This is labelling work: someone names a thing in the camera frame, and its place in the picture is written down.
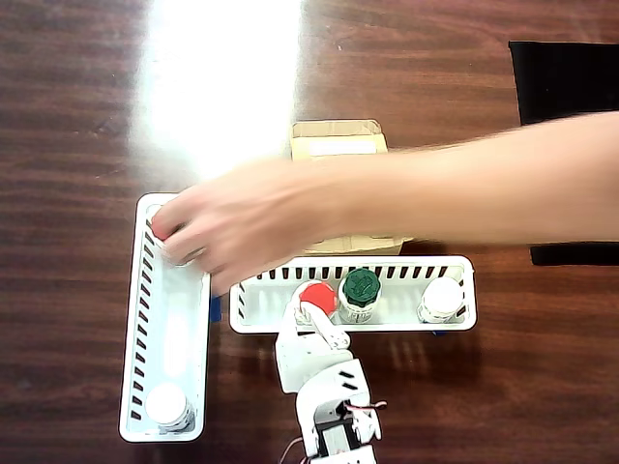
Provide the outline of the person's bare hand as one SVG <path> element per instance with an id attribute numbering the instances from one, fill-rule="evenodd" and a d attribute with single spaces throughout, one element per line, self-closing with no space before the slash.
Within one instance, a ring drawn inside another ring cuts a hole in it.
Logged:
<path id="1" fill-rule="evenodd" d="M 316 161 L 250 164 L 179 193 L 152 230 L 169 262 L 196 261 L 220 296 L 337 234 L 340 180 Z"/>

